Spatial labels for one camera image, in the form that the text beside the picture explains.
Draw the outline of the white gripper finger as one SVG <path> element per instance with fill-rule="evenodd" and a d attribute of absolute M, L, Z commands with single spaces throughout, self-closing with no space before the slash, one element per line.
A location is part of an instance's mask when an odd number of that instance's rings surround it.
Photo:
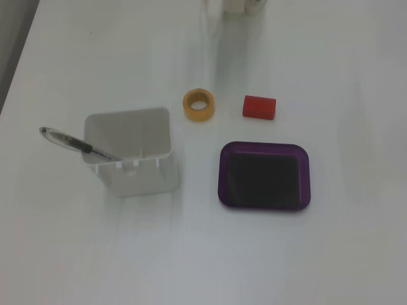
<path fill-rule="evenodd" d="M 223 9 L 228 13 L 243 13 L 245 11 L 245 1 L 224 0 Z"/>
<path fill-rule="evenodd" d="M 244 11 L 246 15 L 256 15 L 266 4 L 266 0 L 245 0 Z"/>

